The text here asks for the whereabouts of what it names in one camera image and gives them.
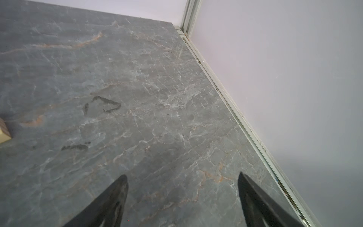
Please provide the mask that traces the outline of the wooden block orange Q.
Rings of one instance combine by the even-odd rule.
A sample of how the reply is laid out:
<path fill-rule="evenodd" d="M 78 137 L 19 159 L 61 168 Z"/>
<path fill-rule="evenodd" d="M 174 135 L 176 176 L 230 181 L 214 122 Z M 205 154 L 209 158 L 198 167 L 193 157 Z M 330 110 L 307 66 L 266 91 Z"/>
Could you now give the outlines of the wooden block orange Q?
<path fill-rule="evenodd" d="M 3 119 L 0 118 L 0 143 L 7 142 L 12 139 L 10 132 Z"/>

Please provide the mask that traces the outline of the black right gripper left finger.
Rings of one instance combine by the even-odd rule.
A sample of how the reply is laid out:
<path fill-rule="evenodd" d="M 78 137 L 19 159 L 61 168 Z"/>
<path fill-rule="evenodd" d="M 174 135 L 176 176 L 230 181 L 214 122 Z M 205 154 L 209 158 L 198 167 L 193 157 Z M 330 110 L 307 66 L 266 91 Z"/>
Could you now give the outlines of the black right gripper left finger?
<path fill-rule="evenodd" d="M 127 176 L 121 175 L 64 226 L 119 227 L 123 219 L 128 189 Z"/>

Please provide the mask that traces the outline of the aluminium frame rail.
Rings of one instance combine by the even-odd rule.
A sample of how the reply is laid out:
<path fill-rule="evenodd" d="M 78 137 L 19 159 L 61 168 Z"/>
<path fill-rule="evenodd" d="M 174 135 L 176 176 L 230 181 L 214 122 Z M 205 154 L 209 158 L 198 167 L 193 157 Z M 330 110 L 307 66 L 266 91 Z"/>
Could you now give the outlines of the aluminium frame rail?
<path fill-rule="evenodd" d="M 227 92 L 226 88 L 223 86 L 222 82 L 219 80 L 219 78 L 213 72 L 205 58 L 202 56 L 201 52 L 192 42 L 191 35 L 194 30 L 195 22 L 201 5 L 202 1 L 186 1 L 180 25 L 176 27 L 178 33 L 188 46 L 192 55 L 202 68 L 205 75 L 208 77 L 209 81 L 212 83 L 213 87 L 219 93 L 220 97 L 233 115 L 234 119 L 239 124 L 248 141 L 253 146 L 254 150 L 271 174 L 272 178 L 279 186 L 281 192 L 288 200 L 290 206 L 294 209 L 294 212 L 297 214 L 298 219 L 305 227 L 320 227 L 321 224 L 313 215 L 313 212 L 303 201 L 302 197 L 294 188 L 294 186 L 292 185 L 286 174 L 282 171 L 280 166 L 278 166 L 277 162 L 272 157 L 267 147 L 263 144 L 258 134 L 248 123 L 242 111 L 239 109 L 235 101 Z"/>

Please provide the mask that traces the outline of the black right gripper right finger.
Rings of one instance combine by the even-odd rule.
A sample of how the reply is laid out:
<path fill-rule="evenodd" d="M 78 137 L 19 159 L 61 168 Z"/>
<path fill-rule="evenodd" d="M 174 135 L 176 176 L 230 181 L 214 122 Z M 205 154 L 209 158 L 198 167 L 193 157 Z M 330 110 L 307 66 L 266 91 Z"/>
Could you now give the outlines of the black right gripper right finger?
<path fill-rule="evenodd" d="M 246 225 L 249 227 L 302 227 L 248 175 L 240 172 L 238 192 Z"/>

